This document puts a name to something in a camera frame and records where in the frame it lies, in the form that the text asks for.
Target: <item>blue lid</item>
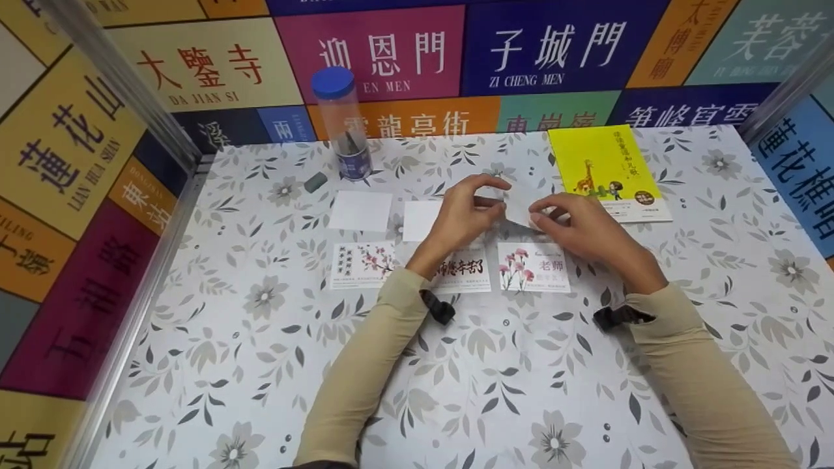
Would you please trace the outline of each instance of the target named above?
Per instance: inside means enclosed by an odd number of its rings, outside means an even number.
[[[354,90],[354,74],[345,67],[322,68],[310,79],[318,99],[339,99]]]

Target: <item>beige sleeve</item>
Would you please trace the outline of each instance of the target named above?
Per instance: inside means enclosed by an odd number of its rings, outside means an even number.
[[[669,284],[652,295],[628,295],[626,304],[656,318],[629,328],[701,468],[797,467],[758,396],[680,288]]]
[[[356,441],[377,405],[391,369],[414,338],[428,309],[420,290],[428,282],[396,270],[374,308],[324,378],[301,433],[294,464],[340,461],[356,466]]]

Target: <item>dark blue sign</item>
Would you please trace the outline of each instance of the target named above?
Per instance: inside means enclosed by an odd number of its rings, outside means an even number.
[[[751,145],[823,257],[834,255],[834,121],[807,97]]]
[[[776,83],[625,89],[611,111],[608,125],[738,125],[774,88]]]
[[[276,144],[316,140],[313,125],[304,106],[258,108],[258,115],[264,121],[269,138]]]
[[[272,16],[309,15],[314,13],[363,12],[391,8],[435,7],[490,0],[266,0]]]
[[[149,131],[145,130],[142,138],[139,139],[139,143],[133,149],[133,156],[175,197],[179,197],[188,180],[188,175]]]
[[[462,95],[623,89],[668,3],[472,5],[466,13]]]
[[[272,143],[255,108],[194,111],[173,116],[203,154],[216,154],[226,145]]]

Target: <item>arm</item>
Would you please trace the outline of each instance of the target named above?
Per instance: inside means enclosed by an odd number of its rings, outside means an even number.
[[[570,226],[551,217],[570,214]],[[631,293],[626,303],[654,316],[629,324],[688,434],[692,459],[704,468],[796,467],[758,396],[718,344],[686,295],[666,281],[649,251],[634,241],[596,199],[556,194],[530,206],[532,223],[587,260],[608,264]]]
[[[385,383],[406,345],[425,319],[420,290],[440,263],[468,245],[504,214],[498,200],[475,197],[489,185],[509,189],[486,174],[470,176],[450,188],[431,232],[403,270],[385,281],[368,317],[339,353],[307,416],[294,464],[306,469],[356,466],[356,442],[377,405]],[[328,466],[324,461],[343,463]]]

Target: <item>plastic container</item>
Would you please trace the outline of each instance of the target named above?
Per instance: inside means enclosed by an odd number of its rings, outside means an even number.
[[[319,99],[330,148],[339,159],[339,172],[352,181],[367,178],[372,169],[370,152],[353,73],[344,67],[327,67],[314,73],[310,82]]]

